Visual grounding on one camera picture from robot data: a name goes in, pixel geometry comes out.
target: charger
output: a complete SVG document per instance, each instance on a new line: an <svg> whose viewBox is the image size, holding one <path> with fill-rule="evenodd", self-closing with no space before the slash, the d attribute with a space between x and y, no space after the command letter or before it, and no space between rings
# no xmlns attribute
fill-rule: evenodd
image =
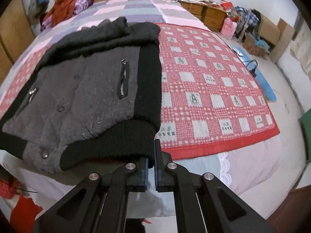
<svg viewBox="0 0 311 233"><path fill-rule="evenodd" d="M255 71L256 71L256 68L258 67L258 62L257 62L257 60L247 60L247 61L243 61L243 62L248 62L247 65L246 65L246 67L247 67L250 63L255 62L255 67L249 71L249 72L251 73L251 75L255 78L256 75L257 75L257 74L255 73Z"/></svg>

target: pink bag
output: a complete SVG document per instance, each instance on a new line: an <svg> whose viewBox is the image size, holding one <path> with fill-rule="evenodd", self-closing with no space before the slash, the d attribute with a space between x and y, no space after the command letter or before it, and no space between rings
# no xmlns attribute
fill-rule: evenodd
<svg viewBox="0 0 311 233"><path fill-rule="evenodd" d="M235 32L236 27L237 27L236 22L232 22L230 18L226 18L221 28L220 35L230 40Z"/></svg>

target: jacket zipper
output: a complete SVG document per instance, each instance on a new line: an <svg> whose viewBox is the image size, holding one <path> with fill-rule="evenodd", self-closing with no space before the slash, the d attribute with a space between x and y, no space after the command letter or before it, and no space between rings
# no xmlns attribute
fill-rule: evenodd
<svg viewBox="0 0 311 233"><path fill-rule="evenodd" d="M128 80L130 77L130 66L126 60L121 60L122 69L118 83L118 97L123 99L128 95Z"/></svg>
<svg viewBox="0 0 311 233"><path fill-rule="evenodd" d="M35 88L34 90L29 91L30 97L29 97L28 103L32 101L32 98L35 96L37 92L38 92L38 88Z"/></svg>
<svg viewBox="0 0 311 233"><path fill-rule="evenodd" d="M24 105L21 106L20 109L18 109L15 113L15 116L18 116L27 106L28 104L32 101L32 99L35 97L36 93L38 92L38 88L34 88L34 90L29 91L29 99L28 102Z"/></svg>

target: red cloth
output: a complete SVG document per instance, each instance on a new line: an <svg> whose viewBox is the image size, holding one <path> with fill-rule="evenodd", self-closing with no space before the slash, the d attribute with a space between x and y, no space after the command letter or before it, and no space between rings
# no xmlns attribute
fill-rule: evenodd
<svg viewBox="0 0 311 233"><path fill-rule="evenodd" d="M0 181L0 196L4 199L12 199L16 194L16 188L19 187L18 180Z"/></svg>
<svg viewBox="0 0 311 233"><path fill-rule="evenodd" d="M12 210L10 224L17 233L32 233L35 218L43 210L34 204L32 198L25 198L22 194Z"/></svg>
<svg viewBox="0 0 311 233"><path fill-rule="evenodd" d="M52 9L46 14L43 21L52 15L51 26L54 27L60 22L71 18L75 10L76 1L77 0L57 0Z"/></svg>

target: purple pillow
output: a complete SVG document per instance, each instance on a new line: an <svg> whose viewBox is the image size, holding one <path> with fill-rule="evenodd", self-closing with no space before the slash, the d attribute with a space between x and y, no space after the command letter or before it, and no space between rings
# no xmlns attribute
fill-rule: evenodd
<svg viewBox="0 0 311 233"><path fill-rule="evenodd" d="M86 10L88 7L93 5L94 0L77 0L75 4L74 15L78 15L82 11Z"/></svg>

